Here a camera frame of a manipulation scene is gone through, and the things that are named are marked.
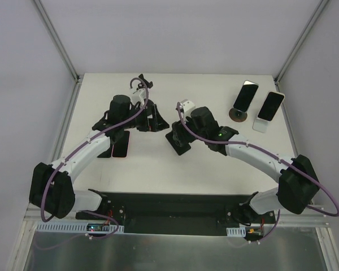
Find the pink-case phone front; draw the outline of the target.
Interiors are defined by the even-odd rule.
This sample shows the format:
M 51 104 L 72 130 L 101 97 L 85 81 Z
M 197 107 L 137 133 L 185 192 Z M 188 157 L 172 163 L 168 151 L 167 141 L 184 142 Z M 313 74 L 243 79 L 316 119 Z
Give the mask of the pink-case phone front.
M 128 154 L 130 132 L 125 131 L 123 136 L 113 145 L 112 154 L 113 158 L 126 158 Z

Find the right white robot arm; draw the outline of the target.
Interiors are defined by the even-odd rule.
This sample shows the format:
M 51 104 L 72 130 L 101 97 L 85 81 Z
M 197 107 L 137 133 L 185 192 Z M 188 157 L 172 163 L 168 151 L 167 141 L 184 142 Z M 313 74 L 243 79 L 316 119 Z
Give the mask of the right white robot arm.
M 211 151 L 243 161 L 277 183 L 276 188 L 252 193 L 232 211 L 233 218 L 248 224 L 257 222 L 269 211 L 285 209 L 300 215 L 310 206 L 319 186 L 309 158 L 282 156 L 256 146 L 239 131 L 220 126 L 207 107 L 178 102 L 176 110 L 179 120 L 172 124 L 166 138 L 178 155 L 189 151 L 190 144 L 200 140 Z

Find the brown round-base phone stand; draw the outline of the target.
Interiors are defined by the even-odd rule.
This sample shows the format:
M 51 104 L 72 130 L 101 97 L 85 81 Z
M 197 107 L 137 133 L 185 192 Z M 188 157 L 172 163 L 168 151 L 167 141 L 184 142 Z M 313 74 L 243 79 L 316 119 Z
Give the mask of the brown round-base phone stand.
M 247 119 L 247 112 L 242 112 L 240 110 L 237 110 L 236 108 L 231 108 L 229 110 L 229 117 L 237 122 L 241 123 L 244 122 Z

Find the black folding phone stand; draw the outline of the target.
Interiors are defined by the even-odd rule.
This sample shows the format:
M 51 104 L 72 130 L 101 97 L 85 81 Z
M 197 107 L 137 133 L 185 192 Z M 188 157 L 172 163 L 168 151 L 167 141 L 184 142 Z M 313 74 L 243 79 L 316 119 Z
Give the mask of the black folding phone stand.
M 165 135 L 166 140 L 170 143 L 172 148 L 175 150 L 175 152 L 178 154 L 178 156 L 181 156 L 188 152 L 191 149 L 190 144 L 188 144 L 186 141 L 181 142 L 178 139 L 177 134 L 172 130 L 171 132 L 167 133 Z

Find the pink-case phone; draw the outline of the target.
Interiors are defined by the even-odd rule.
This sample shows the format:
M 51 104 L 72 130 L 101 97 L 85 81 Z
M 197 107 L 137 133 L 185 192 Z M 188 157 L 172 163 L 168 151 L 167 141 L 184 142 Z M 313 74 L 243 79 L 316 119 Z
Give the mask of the pink-case phone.
M 285 95 L 279 92 L 269 91 L 258 114 L 257 118 L 272 121 L 277 110 L 282 105 Z
M 126 158 L 128 154 L 130 132 L 125 131 L 123 136 L 113 145 L 112 154 L 113 158 Z

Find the silver-edged phone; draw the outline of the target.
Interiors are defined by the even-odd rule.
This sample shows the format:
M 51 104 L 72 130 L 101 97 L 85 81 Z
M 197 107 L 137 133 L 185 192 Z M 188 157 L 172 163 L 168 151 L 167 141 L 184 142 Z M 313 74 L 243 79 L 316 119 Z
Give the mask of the silver-edged phone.
M 258 90 L 258 87 L 258 84 L 246 80 L 242 85 L 242 88 L 233 104 L 233 107 L 241 112 L 246 112 L 250 107 L 250 104 Z

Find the black phone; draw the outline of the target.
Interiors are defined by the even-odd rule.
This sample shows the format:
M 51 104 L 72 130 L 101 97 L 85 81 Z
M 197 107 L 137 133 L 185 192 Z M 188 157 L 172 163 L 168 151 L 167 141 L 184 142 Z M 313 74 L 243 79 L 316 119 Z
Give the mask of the black phone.
M 104 151 L 101 154 L 99 154 L 97 156 L 97 158 L 99 158 L 99 159 L 107 159 L 107 158 L 111 158 L 112 157 L 113 142 L 112 142 L 111 138 L 109 138 L 109 143 L 110 143 L 109 148 L 106 151 Z

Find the left aluminium frame post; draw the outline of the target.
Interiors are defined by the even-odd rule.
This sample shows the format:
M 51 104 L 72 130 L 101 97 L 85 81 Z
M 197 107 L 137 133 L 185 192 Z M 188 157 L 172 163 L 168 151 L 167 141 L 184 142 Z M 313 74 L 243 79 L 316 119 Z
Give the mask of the left aluminium frame post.
M 78 82 L 80 79 L 80 75 L 78 74 L 75 66 L 73 65 L 73 62 L 71 61 L 67 50 L 64 47 L 64 44 L 59 37 L 59 34 L 57 30 L 55 29 L 55 26 L 50 19 L 49 13 L 46 11 L 46 8 L 41 0 L 32 0 L 31 1 L 33 7 L 37 11 L 50 39 L 52 40 L 57 52 L 59 53 L 59 56 L 61 57 L 64 65 L 68 69 L 71 77 L 73 78 L 74 82 Z

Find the black round-base phone stand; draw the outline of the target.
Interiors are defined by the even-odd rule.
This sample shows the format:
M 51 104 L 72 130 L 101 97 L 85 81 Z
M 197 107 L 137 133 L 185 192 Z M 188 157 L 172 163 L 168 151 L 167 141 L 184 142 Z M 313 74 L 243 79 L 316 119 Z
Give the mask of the black round-base phone stand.
M 137 85 L 137 89 L 140 89 L 140 88 L 145 88 L 144 86 L 146 86 L 148 89 L 151 89 L 153 87 L 153 82 L 152 81 L 148 81 L 144 78 L 144 75 L 143 74 L 140 74 L 138 76 L 138 78 L 141 79 L 141 82 L 138 83 Z M 147 107 L 146 107 L 146 114 L 147 116 L 151 116 L 152 115 L 152 107 L 154 105 L 154 102 L 150 99 L 148 99 L 148 102 L 147 102 Z

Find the right pink-case phone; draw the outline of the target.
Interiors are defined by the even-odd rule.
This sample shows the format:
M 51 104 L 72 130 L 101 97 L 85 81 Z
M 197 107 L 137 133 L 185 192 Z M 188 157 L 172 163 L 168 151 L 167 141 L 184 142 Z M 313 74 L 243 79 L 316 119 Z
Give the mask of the right pink-case phone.
M 258 114 L 257 118 L 272 121 L 277 110 L 282 105 L 285 95 L 279 92 L 269 91 Z

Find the white phone stand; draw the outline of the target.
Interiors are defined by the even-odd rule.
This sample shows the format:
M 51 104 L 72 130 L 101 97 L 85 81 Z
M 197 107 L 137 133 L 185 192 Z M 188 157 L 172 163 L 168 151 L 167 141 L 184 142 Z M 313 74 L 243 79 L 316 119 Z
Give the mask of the white phone stand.
M 260 133 L 266 133 L 270 123 L 271 122 L 268 120 L 256 117 L 253 122 L 253 130 Z

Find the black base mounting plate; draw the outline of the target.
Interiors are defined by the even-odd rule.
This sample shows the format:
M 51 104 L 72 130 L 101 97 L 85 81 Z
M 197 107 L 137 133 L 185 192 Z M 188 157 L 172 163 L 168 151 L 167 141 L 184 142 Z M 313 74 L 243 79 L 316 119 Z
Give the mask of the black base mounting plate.
M 232 212 L 248 195 L 101 192 L 97 214 L 110 215 L 125 233 L 225 236 L 237 228 Z

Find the right aluminium frame post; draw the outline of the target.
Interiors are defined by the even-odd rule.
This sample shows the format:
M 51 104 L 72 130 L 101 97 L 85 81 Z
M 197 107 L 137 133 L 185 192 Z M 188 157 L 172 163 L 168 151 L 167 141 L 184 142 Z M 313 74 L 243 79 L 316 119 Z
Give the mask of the right aluminium frame post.
M 318 22 L 319 18 L 322 16 L 323 12 L 327 8 L 331 1 L 330 0 L 321 0 L 316 5 L 314 11 L 312 12 L 310 18 L 308 19 L 307 23 L 305 24 L 304 28 L 302 29 L 300 35 L 296 39 L 295 44 L 293 45 L 290 53 L 286 57 L 283 65 L 281 66 L 279 72 L 274 77 L 274 83 L 277 86 L 282 78 L 285 76 L 287 70 L 289 69 L 292 62 L 295 60 L 297 54 L 300 52 L 303 44 L 307 40 L 308 36 L 312 32 L 313 28 L 315 27 L 316 23 Z

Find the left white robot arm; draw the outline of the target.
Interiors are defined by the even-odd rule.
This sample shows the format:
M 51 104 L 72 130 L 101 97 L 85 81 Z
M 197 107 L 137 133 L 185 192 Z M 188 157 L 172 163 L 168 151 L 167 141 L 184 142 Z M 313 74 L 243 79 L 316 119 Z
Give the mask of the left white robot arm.
M 106 196 L 92 189 L 75 191 L 75 179 L 94 159 L 109 158 L 112 148 L 119 145 L 130 129 L 160 132 L 169 127 L 151 100 L 132 103 L 128 96 L 114 96 L 109 109 L 68 156 L 36 165 L 29 202 L 40 208 L 44 222 L 48 221 L 45 213 L 64 218 L 72 211 L 88 211 L 97 220 L 105 218 Z

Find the right aluminium table rail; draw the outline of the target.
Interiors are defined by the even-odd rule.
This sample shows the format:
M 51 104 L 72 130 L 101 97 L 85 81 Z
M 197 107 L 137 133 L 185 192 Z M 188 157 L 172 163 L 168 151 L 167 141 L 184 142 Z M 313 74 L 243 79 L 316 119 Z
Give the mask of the right aluminium table rail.
M 286 102 L 286 99 L 284 99 L 283 102 L 282 102 L 281 110 L 282 110 L 282 114 L 284 115 L 284 121 L 285 121 L 285 125 L 286 125 L 288 135 L 289 135 L 289 138 L 290 138 L 292 150 L 294 152 L 295 157 L 297 157 L 299 155 L 299 151 L 298 151 L 298 147 L 297 147 L 296 142 L 295 142 L 292 124 L 291 124 L 291 121 L 290 121 L 290 117 L 289 117 L 288 110 L 286 108 L 285 102 Z

